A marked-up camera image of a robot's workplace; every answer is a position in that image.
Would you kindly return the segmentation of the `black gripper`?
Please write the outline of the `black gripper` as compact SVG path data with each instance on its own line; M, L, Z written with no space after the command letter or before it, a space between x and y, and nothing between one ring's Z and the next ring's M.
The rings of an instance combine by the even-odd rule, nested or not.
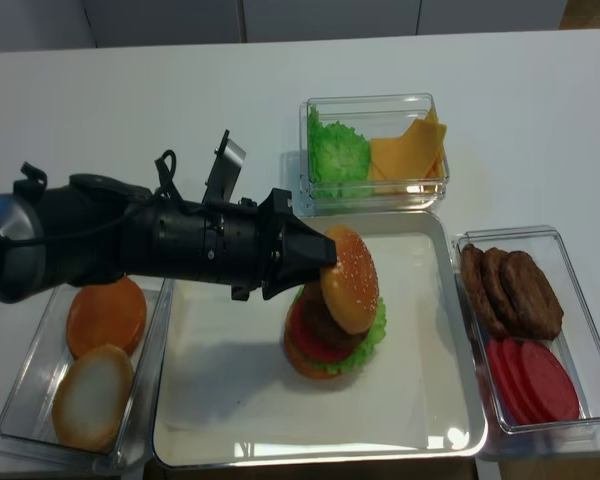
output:
M270 300L317 281L323 268L336 264L335 241L292 215L288 190L273 188L257 207L255 270L245 286L231 287L232 300L247 301L258 287L263 299Z

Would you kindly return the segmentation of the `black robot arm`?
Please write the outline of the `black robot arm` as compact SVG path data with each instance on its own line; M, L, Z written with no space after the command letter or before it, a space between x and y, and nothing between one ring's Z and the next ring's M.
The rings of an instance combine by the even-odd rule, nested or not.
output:
M0 302L16 303L68 284L113 283L126 275L227 285L235 300L265 299L318 279L335 265L333 240L297 218L291 195L274 189L262 202L181 198L174 171L156 167L156 189L74 174L51 188L24 164L0 194Z

